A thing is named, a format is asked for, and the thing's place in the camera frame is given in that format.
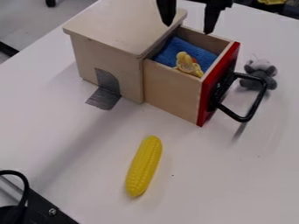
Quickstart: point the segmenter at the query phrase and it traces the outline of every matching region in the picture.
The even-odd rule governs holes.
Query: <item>table surface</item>
[[[204,5],[178,2],[202,30]],[[61,27],[0,66],[0,164],[80,223],[297,223],[299,209],[299,22],[235,4],[214,32],[241,42],[236,70],[252,54],[279,69],[277,90],[240,124],[217,111],[199,128],[158,108],[121,99],[112,111],[85,103],[83,81]],[[254,92],[233,88],[225,104],[245,111]],[[147,135],[163,141],[148,191],[124,192]]]

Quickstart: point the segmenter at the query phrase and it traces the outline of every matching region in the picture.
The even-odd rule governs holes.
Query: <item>black drawer handle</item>
[[[232,119],[234,119],[235,121],[240,122],[240,123],[247,123],[253,118],[257,108],[260,106],[261,100],[267,91],[268,84],[262,78],[253,77],[251,75],[244,74],[244,73],[230,73],[228,76],[229,77],[226,78],[221,85],[219,84],[218,88],[214,92],[214,96],[212,98],[212,105],[213,105],[213,107],[222,110],[228,116],[232,117]],[[261,84],[261,90],[260,90],[259,94],[257,95],[257,97],[254,101],[254,104],[251,106],[251,108],[249,109],[249,111],[247,112],[247,114],[245,116],[237,115],[236,113],[234,113],[232,110],[230,110],[229,108],[227,108],[226,106],[224,106],[221,103],[222,98],[223,98],[224,94],[226,93],[227,89],[233,84],[233,82],[237,78],[244,79],[244,80],[257,81]]]

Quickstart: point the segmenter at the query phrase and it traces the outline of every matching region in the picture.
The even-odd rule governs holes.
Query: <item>yellow corn cob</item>
[[[126,190],[132,196],[140,196],[149,187],[162,154],[162,143],[156,136],[143,139],[129,168]]]

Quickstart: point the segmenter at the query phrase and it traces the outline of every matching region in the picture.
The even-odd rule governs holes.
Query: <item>stuffed animal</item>
[[[268,89],[277,88],[277,82],[273,78],[277,75],[277,68],[270,64],[266,59],[251,59],[244,66],[245,71],[254,76],[262,78],[268,84]],[[244,88],[259,90],[261,84],[252,80],[240,80],[240,85]]]

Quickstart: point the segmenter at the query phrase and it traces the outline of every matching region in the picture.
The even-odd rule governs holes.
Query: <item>rubber duck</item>
[[[183,73],[191,74],[199,78],[204,76],[204,72],[201,70],[198,62],[187,52],[179,52],[177,54],[177,66],[175,68]]]

